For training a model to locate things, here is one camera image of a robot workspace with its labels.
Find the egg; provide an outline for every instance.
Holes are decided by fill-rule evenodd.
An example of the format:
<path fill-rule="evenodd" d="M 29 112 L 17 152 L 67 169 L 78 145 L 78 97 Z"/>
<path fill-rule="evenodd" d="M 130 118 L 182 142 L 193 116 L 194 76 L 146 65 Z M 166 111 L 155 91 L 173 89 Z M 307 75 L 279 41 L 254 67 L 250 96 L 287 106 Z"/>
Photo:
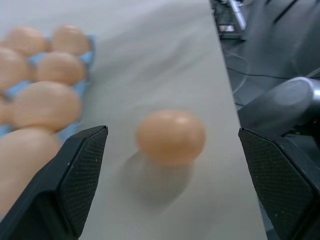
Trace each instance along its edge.
<path fill-rule="evenodd" d="M 0 138 L 0 215 L 5 215 L 33 176 L 59 151 L 52 132 L 24 128 Z"/>
<path fill-rule="evenodd" d="M 0 97 L 0 125 L 12 122 L 11 105 Z"/>
<path fill-rule="evenodd" d="M 37 67 L 37 81 L 60 82 L 74 85 L 86 77 L 85 65 L 67 52 L 50 52 Z"/>
<path fill-rule="evenodd" d="M 30 77 L 27 59 L 17 51 L 0 47 L 0 91 L 12 87 Z"/>
<path fill-rule="evenodd" d="M 202 152 L 206 131 L 202 122 L 188 112 L 163 110 L 139 125 L 136 142 L 142 153 L 159 164 L 185 165 Z"/>
<path fill-rule="evenodd" d="M 58 27 L 52 35 L 52 50 L 82 55 L 91 51 L 85 33 L 77 26 L 67 24 Z"/>
<path fill-rule="evenodd" d="M 37 81 L 37 66 L 36 65 L 30 64 L 29 80 L 32 82 Z"/>
<path fill-rule="evenodd" d="M 58 132 L 82 112 L 77 93 L 64 83 L 39 81 L 19 92 L 12 103 L 12 121 L 19 128 L 43 127 Z"/>
<path fill-rule="evenodd" d="M 8 44 L 5 41 L 0 41 L 0 47 L 8 47 Z"/>
<path fill-rule="evenodd" d="M 28 57 L 41 52 L 46 52 L 49 47 L 49 43 L 42 33 L 28 26 L 12 29 L 5 40 L 10 48 L 13 48 Z"/>

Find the black cable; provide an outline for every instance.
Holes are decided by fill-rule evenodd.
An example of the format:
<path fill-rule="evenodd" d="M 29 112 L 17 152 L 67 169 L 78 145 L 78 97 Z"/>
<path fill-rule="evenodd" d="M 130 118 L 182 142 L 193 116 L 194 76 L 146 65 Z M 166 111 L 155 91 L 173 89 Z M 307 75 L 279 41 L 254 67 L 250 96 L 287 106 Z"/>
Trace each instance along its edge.
<path fill-rule="evenodd" d="M 273 79 L 284 79 L 284 80 L 293 79 L 293 77 L 285 77 L 285 76 L 271 76 L 271 75 L 266 75 L 266 74 L 247 74 L 245 72 L 238 71 L 238 70 L 233 69 L 231 67 L 227 67 L 226 69 L 233 71 L 235 73 L 238 73 L 238 74 L 253 76 L 253 77 L 268 77 L 268 78 L 273 78 Z M 320 76 L 313 77 L 313 79 L 320 79 Z"/>
<path fill-rule="evenodd" d="M 234 103 L 235 105 L 238 105 L 238 106 L 240 106 L 240 107 L 244 107 L 245 105 L 243 105 L 243 104 L 241 104 L 241 103 L 237 103 L 237 102 L 235 102 Z"/>

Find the blue egg carton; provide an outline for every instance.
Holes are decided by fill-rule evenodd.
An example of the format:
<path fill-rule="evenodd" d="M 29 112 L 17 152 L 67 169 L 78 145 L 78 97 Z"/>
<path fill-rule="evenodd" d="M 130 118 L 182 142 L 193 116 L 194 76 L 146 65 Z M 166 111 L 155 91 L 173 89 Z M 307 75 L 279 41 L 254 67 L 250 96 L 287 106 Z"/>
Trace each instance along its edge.
<path fill-rule="evenodd" d="M 86 88 L 89 86 L 90 82 L 90 76 L 89 76 L 89 68 L 93 65 L 94 63 L 94 57 L 95 57 L 95 52 L 96 52 L 96 38 L 94 35 L 87 35 L 88 39 L 91 42 L 91 46 L 92 46 L 92 51 L 89 51 L 85 54 L 82 54 L 79 57 L 79 59 L 84 63 L 86 70 L 87 70 L 87 75 L 86 75 L 86 79 L 83 79 L 81 81 L 79 81 L 78 83 L 76 83 L 75 85 L 71 86 L 73 88 L 74 91 L 76 91 L 76 93 L 78 94 L 78 96 L 83 99 L 85 92 L 86 92 Z M 39 61 L 48 54 L 48 52 L 41 52 L 38 53 L 36 55 L 33 55 L 31 57 L 29 57 L 29 62 L 31 64 L 33 64 L 34 66 L 39 64 Z M 8 88 L 5 91 L 5 94 L 8 98 L 10 99 L 14 99 L 15 96 L 17 94 L 19 94 L 19 92 L 26 88 L 27 86 L 29 86 L 30 84 L 32 84 L 33 82 L 30 80 L 25 80 L 22 81 L 10 88 Z M 79 121 L 73 122 L 71 123 L 69 126 L 67 126 L 65 129 L 63 129 L 62 131 L 57 133 L 57 136 L 62 140 L 62 142 L 64 143 L 67 138 L 69 138 L 70 136 L 72 136 L 73 134 L 75 134 L 77 132 L 77 128 L 80 125 L 80 119 Z M 2 124 L 0 125 L 0 138 L 10 132 L 12 132 L 14 130 L 13 126 L 9 125 L 9 124 Z"/>

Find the white table surface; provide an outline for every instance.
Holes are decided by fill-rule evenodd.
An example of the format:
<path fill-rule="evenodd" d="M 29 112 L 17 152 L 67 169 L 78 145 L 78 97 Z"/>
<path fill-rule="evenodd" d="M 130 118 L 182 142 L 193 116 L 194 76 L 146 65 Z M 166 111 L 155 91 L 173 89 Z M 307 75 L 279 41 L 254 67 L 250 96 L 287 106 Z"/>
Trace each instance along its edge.
<path fill-rule="evenodd" d="M 266 240 L 237 136 L 239 122 L 208 0 L 11 0 L 16 25 L 46 35 L 71 23 L 97 36 L 82 129 L 108 125 L 98 188 L 80 240 Z M 181 109 L 206 125 L 193 166 L 153 165 L 135 145 L 150 113 Z"/>

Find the gray floor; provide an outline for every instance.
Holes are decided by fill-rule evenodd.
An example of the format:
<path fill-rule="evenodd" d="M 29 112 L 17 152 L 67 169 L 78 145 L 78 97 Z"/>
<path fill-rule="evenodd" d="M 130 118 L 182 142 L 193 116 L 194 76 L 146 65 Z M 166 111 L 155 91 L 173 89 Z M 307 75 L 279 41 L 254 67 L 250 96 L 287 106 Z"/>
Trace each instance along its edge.
<path fill-rule="evenodd" d="M 306 26 L 311 24 L 318 13 L 315 6 L 319 7 L 320 4 L 317 5 L 316 0 L 300 0 L 277 24 L 273 24 L 276 16 L 292 0 L 272 0 L 268 5 L 264 5 L 266 0 L 256 1 L 260 1 L 261 6 L 250 26 L 247 40 L 243 43 L 237 40 L 222 40 L 222 47 L 245 58 L 251 66 L 251 74 L 288 78 L 298 76 L 298 71 L 291 64 L 293 52 L 305 35 Z M 248 16 L 251 8 L 252 5 L 245 6 L 242 11 Z M 228 57 L 226 65 L 242 72 L 246 71 L 244 63 L 234 57 Z M 228 72 L 234 89 L 243 76 L 232 71 Z M 283 81 L 285 80 L 249 76 L 243 87 L 234 95 L 234 100 L 246 105 Z"/>

